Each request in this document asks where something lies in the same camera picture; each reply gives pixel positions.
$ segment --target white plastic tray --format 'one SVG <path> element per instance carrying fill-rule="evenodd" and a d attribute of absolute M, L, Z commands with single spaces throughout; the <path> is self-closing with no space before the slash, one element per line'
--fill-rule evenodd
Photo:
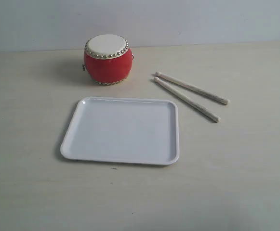
<path fill-rule="evenodd" d="M 61 153 L 74 160 L 170 165 L 179 157 L 177 106 L 168 100 L 85 98 Z"/>

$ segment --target beige table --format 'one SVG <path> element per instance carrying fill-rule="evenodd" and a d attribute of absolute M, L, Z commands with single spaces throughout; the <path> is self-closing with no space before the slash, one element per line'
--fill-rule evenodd
<path fill-rule="evenodd" d="M 280 42 L 133 53 L 128 79 L 109 87 L 82 71 L 82 51 L 0 53 L 0 231 L 280 231 Z M 221 122 L 151 82 L 157 70 L 228 97 L 181 90 Z M 87 96 L 176 102 L 178 162 L 65 160 L 62 138 Z"/>

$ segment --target red drum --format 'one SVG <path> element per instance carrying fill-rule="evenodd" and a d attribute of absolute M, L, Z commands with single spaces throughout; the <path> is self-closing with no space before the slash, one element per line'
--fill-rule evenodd
<path fill-rule="evenodd" d="M 124 80 L 130 72 L 132 59 L 128 41 L 118 35 L 98 35 L 85 44 L 85 68 L 92 79 L 101 84 Z"/>

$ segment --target wooden drumstick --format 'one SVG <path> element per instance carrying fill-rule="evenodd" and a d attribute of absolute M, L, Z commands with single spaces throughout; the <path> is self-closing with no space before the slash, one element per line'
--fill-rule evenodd
<path fill-rule="evenodd" d="M 213 121 L 215 121 L 216 123 L 220 121 L 220 117 L 214 115 L 213 113 L 211 113 L 210 111 L 208 111 L 205 107 L 199 105 L 196 102 L 193 102 L 191 99 L 189 99 L 186 95 L 184 95 L 183 93 L 179 92 L 178 90 L 176 90 L 175 88 L 173 88 L 170 84 L 162 81 L 161 79 L 159 79 L 158 77 L 154 77 L 154 81 L 157 82 L 158 84 L 160 84 L 162 87 L 164 87 L 166 90 L 168 90 L 169 92 L 173 93 L 174 95 L 176 95 L 178 98 L 182 99 L 183 101 L 185 101 L 186 103 L 188 103 L 190 106 L 192 106 L 193 108 L 197 109 L 199 112 L 203 113 L 204 115 L 208 116 L 210 119 L 212 119 Z"/>
<path fill-rule="evenodd" d="M 199 93 L 199 94 L 201 94 L 201 95 L 204 95 L 204 96 L 206 96 L 206 97 L 208 97 L 208 98 L 210 98 L 210 99 L 212 99 L 212 100 L 215 100 L 215 101 L 217 101 L 217 102 L 223 103 L 223 104 L 225 104 L 225 105 L 227 105 L 227 104 L 230 102 L 230 100 L 228 100 L 228 99 L 224 99 L 224 98 L 222 98 L 222 97 L 216 96 L 215 94 L 212 94 L 212 93 L 210 93 L 210 92 L 207 92 L 207 91 L 205 91 L 205 90 L 203 90 L 203 89 L 201 89 L 201 88 L 198 88 L 198 87 L 196 87 L 196 86 L 193 86 L 193 85 L 191 85 L 191 84 L 189 84 L 189 83 L 186 83 L 186 82 L 184 82 L 184 81 L 181 81 L 181 80 L 179 80 L 179 79 L 176 79 L 176 78 L 174 78 L 174 77 L 172 77 L 172 76 L 165 75 L 165 74 L 161 73 L 160 71 L 157 71 L 157 72 L 155 73 L 155 75 L 156 75 L 157 77 L 161 77 L 161 78 L 163 78 L 163 79 L 165 79 L 165 80 L 167 80 L 167 81 L 170 81 L 170 82 L 175 83 L 175 84 L 177 84 L 177 85 L 179 85 L 179 86 L 182 86 L 182 87 L 184 87 L 184 88 L 187 88 L 187 89 L 189 89 L 189 90 L 192 90 L 192 91 L 194 91 L 194 92 L 196 92 L 196 93 Z"/>

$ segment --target white drumhead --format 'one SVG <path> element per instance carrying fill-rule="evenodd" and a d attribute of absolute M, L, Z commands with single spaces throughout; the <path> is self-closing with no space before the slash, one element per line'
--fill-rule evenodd
<path fill-rule="evenodd" d="M 94 56 L 97 56 L 97 58 L 103 55 L 106 56 L 105 58 L 109 58 L 109 56 L 111 58 L 114 54 L 117 55 L 117 53 L 120 51 L 123 51 L 121 53 L 123 54 L 126 51 L 126 48 L 128 49 L 128 47 L 128 43 L 123 37 L 108 34 L 98 35 L 89 40 L 87 43 L 86 51 L 91 52 L 92 54 L 94 54 Z"/>

